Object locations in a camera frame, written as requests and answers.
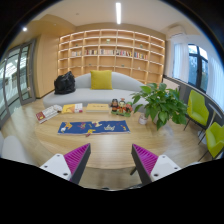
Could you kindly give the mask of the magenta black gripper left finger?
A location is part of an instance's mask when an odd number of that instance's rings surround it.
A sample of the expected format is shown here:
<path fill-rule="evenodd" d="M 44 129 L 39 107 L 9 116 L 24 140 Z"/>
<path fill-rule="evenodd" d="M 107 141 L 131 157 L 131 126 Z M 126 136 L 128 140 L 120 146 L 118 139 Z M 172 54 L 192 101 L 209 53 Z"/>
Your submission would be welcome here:
<path fill-rule="evenodd" d="M 41 166 L 41 169 L 78 184 L 90 154 L 91 146 L 90 144 L 85 144 L 65 155 L 55 154 Z"/>

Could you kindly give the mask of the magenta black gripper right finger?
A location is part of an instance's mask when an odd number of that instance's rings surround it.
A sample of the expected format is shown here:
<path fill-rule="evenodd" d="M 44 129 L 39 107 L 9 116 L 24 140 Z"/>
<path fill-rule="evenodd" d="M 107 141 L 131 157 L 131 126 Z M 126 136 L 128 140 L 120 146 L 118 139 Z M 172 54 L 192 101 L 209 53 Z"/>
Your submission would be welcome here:
<path fill-rule="evenodd" d="M 147 185 L 180 170 L 180 167 L 168 156 L 157 156 L 136 144 L 132 145 L 131 154 L 135 163 L 132 173 L 138 171 L 143 185 Z"/>

